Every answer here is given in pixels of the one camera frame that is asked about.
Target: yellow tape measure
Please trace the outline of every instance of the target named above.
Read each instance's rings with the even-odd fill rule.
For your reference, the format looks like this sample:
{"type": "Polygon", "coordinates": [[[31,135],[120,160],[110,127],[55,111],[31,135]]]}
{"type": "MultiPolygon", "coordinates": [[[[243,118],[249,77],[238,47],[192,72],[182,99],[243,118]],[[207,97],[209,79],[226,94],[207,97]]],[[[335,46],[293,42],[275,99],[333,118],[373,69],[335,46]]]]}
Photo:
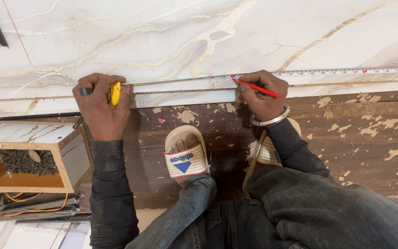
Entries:
{"type": "Polygon", "coordinates": [[[119,96],[121,96],[121,91],[123,89],[122,82],[117,82],[116,84],[110,85],[110,89],[108,89],[107,96],[107,104],[111,106],[117,106],[119,103],[119,96]]]}

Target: measuring tape blade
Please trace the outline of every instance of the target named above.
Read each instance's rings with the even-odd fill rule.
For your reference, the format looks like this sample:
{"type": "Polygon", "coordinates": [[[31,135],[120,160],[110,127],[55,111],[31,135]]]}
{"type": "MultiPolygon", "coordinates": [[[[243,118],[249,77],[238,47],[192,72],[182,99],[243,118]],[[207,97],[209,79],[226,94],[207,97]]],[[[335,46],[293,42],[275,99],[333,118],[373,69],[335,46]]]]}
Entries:
{"type": "MultiPolygon", "coordinates": [[[[275,71],[270,72],[276,77],[305,77],[305,76],[328,76],[328,75],[351,75],[351,74],[398,74],[398,67],[373,67],[373,68],[350,68],[350,69],[316,69],[316,70],[295,70],[295,71],[275,71]]],[[[222,80],[222,79],[239,79],[245,74],[225,74],[217,76],[196,77],[178,80],[164,80],[153,82],[130,82],[122,83],[122,85],[139,85],[139,84],[160,84],[172,83],[179,81],[192,80],[222,80]]]]}

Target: slide sandal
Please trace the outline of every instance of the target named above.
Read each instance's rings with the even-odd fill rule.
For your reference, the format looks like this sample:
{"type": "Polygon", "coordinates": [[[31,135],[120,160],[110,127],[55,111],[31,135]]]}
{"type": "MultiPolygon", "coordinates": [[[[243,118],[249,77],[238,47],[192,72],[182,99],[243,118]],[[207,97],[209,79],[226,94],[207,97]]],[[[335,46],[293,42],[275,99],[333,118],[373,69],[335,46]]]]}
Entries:
{"type": "Polygon", "coordinates": [[[200,131],[194,126],[183,125],[172,130],[165,139],[164,154],[171,178],[206,172],[210,174],[205,141],[200,131]],[[185,138],[190,134],[193,134],[199,141],[196,146],[184,151],[168,153],[171,150],[172,144],[175,144],[179,139],[185,141],[185,138]]]}
{"type": "MultiPolygon", "coordinates": [[[[288,117],[287,119],[293,125],[294,129],[296,129],[297,133],[299,133],[299,136],[302,137],[299,124],[294,119],[290,119],[288,117]]],[[[259,142],[257,143],[253,159],[251,160],[250,167],[248,168],[247,174],[244,179],[244,183],[242,184],[242,190],[244,191],[245,195],[248,198],[249,194],[247,190],[247,182],[254,172],[256,162],[265,165],[274,165],[282,167],[282,164],[280,163],[280,158],[278,159],[278,157],[279,154],[276,152],[273,142],[271,142],[270,137],[268,137],[267,132],[264,130],[262,135],[260,136],[259,142]]]]}

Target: blue logo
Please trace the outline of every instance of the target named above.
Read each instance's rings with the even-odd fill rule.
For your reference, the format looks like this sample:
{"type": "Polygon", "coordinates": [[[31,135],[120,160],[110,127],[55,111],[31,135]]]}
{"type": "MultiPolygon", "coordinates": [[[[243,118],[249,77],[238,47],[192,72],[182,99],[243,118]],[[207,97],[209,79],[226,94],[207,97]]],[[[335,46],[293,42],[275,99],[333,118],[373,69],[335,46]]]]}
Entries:
{"type": "Polygon", "coordinates": [[[174,166],[176,168],[178,168],[180,171],[182,171],[182,173],[185,173],[187,171],[188,167],[190,167],[190,165],[191,165],[191,162],[183,162],[183,163],[175,164],[174,166]]]}
{"type": "Polygon", "coordinates": [[[187,154],[187,155],[183,155],[183,156],[179,156],[179,157],[175,157],[175,158],[170,158],[170,162],[174,163],[174,162],[177,162],[177,161],[190,160],[190,158],[192,158],[192,157],[193,157],[193,153],[190,153],[190,154],[187,154]]]}

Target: red pencil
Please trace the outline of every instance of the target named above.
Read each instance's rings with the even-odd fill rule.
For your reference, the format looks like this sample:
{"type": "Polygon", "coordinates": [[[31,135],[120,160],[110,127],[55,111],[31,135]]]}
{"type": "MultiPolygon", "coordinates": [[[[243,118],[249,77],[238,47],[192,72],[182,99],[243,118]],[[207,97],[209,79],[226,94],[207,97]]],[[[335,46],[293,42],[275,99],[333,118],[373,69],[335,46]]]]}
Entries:
{"type": "Polygon", "coordinates": [[[258,90],[259,92],[261,92],[261,93],[265,93],[265,94],[268,94],[268,95],[270,95],[271,97],[273,97],[273,98],[279,98],[279,94],[277,94],[277,93],[275,93],[275,92],[272,92],[272,91],[270,91],[270,90],[267,90],[267,89],[265,89],[265,88],[262,88],[262,87],[258,87],[258,86],[255,86],[255,85],[253,85],[253,84],[251,84],[251,83],[248,83],[248,82],[245,82],[245,81],[241,81],[241,80],[236,80],[236,79],[233,79],[235,82],[237,82],[237,83],[244,83],[244,84],[246,84],[246,85],[248,85],[249,87],[251,87],[251,88],[253,88],[254,90],[258,90]]]}

